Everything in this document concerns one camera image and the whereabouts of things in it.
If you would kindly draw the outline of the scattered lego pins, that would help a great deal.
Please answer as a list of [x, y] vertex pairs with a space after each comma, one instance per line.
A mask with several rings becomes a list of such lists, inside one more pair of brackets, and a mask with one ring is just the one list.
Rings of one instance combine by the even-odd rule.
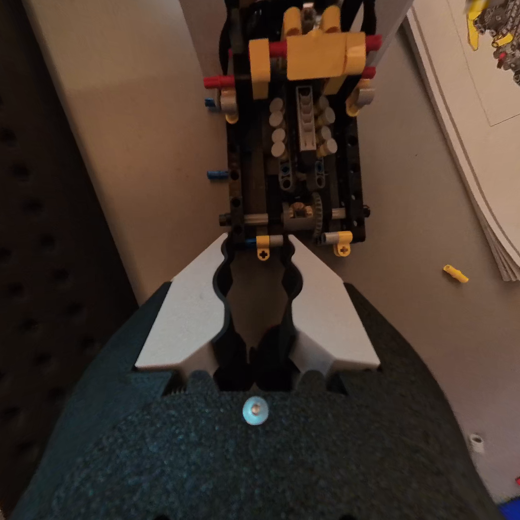
[[494, 495], [519, 493], [519, 282], [501, 282], [503, 309], [495, 290], [481, 288], [452, 265], [443, 275], [454, 288], [448, 332], [457, 341], [454, 367], [456, 411], [477, 469]]

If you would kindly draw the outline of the partly built lego car chassis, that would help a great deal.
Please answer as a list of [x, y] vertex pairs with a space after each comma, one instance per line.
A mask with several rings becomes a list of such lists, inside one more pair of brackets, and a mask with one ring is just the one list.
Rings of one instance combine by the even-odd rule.
[[357, 116], [374, 98], [375, 1], [224, 1], [221, 75], [229, 207], [219, 224], [260, 261], [303, 234], [347, 257], [366, 239]]

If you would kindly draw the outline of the black mat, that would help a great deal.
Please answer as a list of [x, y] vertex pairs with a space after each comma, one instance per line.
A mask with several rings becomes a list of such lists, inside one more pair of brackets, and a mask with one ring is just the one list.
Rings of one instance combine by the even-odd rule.
[[1, 1], [1, 510], [137, 302], [23, 1]]

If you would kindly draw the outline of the open instruction booklet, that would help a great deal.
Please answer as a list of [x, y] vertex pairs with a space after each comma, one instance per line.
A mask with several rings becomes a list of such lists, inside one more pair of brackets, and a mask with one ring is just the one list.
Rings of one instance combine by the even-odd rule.
[[519, 1], [414, 1], [407, 34], [504, 281], [519, 281]]

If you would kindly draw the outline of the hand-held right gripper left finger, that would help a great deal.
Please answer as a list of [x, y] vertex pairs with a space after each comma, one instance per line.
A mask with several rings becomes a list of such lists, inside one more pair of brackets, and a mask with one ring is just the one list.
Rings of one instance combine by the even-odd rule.
[[220, 235], [171, 280], [165, 299], [135, 362], [139, 371], [216, 371], [212, 341], [224, 328], [225, 304], [213, 279], [224, 263]]

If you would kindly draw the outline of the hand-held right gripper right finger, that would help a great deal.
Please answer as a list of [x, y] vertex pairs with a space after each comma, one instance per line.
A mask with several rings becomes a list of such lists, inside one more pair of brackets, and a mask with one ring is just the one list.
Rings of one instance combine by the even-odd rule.
[[295, 342], [290, 359], [300, 372], [375, 370], [380, 360], [341, 279], [294, 235], [291, 263], [302, 289], [291, 302]]

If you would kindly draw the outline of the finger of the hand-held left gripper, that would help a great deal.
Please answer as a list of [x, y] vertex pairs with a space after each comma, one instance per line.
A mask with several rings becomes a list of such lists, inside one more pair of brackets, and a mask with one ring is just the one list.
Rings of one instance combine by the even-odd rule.
[[219, 41], [227, 19], [225, 1], [193, 1], [190, 31], [202, 72], [222, 72]]
[[378, 66], [412, 4], [413, 1], [375, 1], [376, 33], [382, 36], [382, 45], [369, 53], [368, 66]]

